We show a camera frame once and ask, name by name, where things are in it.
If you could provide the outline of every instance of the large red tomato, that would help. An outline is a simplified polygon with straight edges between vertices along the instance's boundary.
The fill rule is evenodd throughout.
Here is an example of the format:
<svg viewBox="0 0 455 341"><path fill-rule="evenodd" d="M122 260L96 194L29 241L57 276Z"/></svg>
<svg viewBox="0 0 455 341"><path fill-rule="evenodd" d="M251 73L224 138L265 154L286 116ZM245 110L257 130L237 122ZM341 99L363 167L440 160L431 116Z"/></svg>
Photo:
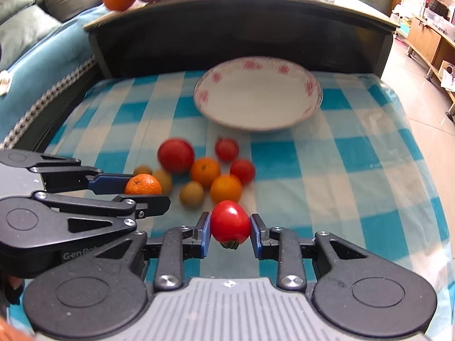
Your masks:
<svg viewBox="0 0 455 341"><path fill-rule="evenodd" d="M247 159L237 159L231 165L230 174L235 175L242 184L248 184L256 176L256 169L251 161Z"/></svg>
<svg viewBox="0 0 455 341"><path fill-rule="evenodd" d="M184 139L168 139L159 147L157 157L163 169L169 173L182 174L191 169L194 150Z"/></svg>
<svg viewBox="0 0 455 341"><path fill-rule="evenodd" d="M238 203L224 200L213 208L210 230L221 245L236 249L250 236L250 219Z"/></svg>
<svg viewBox="0 0 455 341"><path fill-rule="evenodd" d="M238 144L233 139L220 138L215 144L215 153L221 161L229 163L238 157Z"/></svg>

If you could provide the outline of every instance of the paper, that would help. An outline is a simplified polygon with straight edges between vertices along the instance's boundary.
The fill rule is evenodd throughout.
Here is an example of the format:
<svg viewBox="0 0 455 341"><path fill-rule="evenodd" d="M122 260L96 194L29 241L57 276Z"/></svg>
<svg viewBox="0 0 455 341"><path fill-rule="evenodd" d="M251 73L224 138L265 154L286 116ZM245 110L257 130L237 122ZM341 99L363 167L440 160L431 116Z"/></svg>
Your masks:
<svg viewBox="0 0 455 341"><path fill-rule="evenodd" d="M12 76L6 70L0 72L0 96L8 93L12 80Z"/></svg>
<svg viewBox="0 0 455 341"><path fill-rule="evenodd" d="M445 69L442 74L441 87L445 88L447 91L455 92L455 78Z"/></svg>

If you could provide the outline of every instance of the plate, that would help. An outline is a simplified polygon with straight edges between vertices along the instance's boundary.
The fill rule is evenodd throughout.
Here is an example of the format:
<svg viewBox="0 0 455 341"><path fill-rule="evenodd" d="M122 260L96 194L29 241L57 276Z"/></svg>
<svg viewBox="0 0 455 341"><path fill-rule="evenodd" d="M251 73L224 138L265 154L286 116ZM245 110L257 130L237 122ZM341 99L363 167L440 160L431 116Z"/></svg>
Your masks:
<svg viewBox="0 0 455 341"><path fill-rule="evenodd" d="M231 128L271 131L310 117L322 102L321 85L290 61L248 57L213 67L197 82L194 103L208 119Z"/></svg>

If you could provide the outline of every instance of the table leg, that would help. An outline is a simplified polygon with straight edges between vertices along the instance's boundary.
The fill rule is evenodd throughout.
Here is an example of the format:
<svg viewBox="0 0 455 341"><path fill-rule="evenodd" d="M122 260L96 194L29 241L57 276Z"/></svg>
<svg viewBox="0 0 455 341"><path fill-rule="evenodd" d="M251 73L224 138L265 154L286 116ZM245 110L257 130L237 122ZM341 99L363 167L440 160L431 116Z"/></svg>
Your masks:
<svg viewBox="0 0 455 341"><path fill-rule="evenodd" d="M445 112L445 115L453 122L454 121L454 115L455 115L455 103L452 104L450 107L449 111Z"/></svg>
<svg viewBox="0 0 455 341"><path fill-rule="evenodd" d="M425 79L429 82L431 82L431 78L433 77L433 71L430 69L428 69L428 73L427 75L425 76Z"/></svg>

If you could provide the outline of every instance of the plate rim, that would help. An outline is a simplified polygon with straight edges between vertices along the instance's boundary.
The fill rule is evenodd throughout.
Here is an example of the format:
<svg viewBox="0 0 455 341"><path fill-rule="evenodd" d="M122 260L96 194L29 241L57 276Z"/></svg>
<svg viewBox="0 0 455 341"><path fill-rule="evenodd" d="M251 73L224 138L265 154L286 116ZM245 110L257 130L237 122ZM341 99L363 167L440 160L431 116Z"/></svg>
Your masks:
<svg viewBox="0 0 455 341"><path fill-rule="evenodd" d="M209 73L209 72L212 72L214 71L217 67L219 67L220 65L225 65L226 63L229 63L229 62L233 62L235 60L245 60L245 59L275 59L275 60L279 60L279 61L282 61L284 63L290 63L292 65L297 65L299 67L301 67L310 77L312 77L312 79L314 79L316 81L316 84L317 84L317 88L320 90L320 94L321 94L321 99L319 101L319 103L317 104L316 108L312 111L312 112L308 112L306 115L302 116L301 118L299 118L297 121L293 121L289 124L286 124L286 125L282 125L282 126L279 126L279 127L269 127L269 128L255 128L255 127L244 127L244 126L233 126L232 124L229 124L229 123L226 123L224 121L220 121L220 120L216 120L214 119L212 116L208 115L205 111L203 111L202 109L200 109L197 104L196 104L196 89L200 86L200 83L203 79L205 79L204 77ZM250 132L270 132L270 131L277 131L277 130L283 130L283 129L286 129L286 128L292 128L293 126L303 122L304 120L308 119L310 116L312 116L318 109L320 109L321 107L321 104L322 104L322 99L324 97L324 92L322 90L322 87L321 87L321 84L320 82L317 80L317 78L314 76L313 73L311 73L308 69L304 68L303 66L301 66L300 64L297 64L297 63L294 63L292 61L289 61L289 60L286 60L286 59L280 59L280 58L274 58L273 56L241 56L240 58L234 58L234 59L230 59L230 60L226 60L226 61L223 61L222 63L219 63L213 67L211 67L209 70L206 70L205 73L201 76L201 78L199 78L193 88L193 102L194 102L194 106L196 106L197 110L199 110L201 112L201 114L206 117L208 120L211 120L212 122L216 123L216 124L219 124L219 125L222 125L224 127L228 127L228 128L233 128L235 130L244 130L244 131L250 131Z"/></svg>

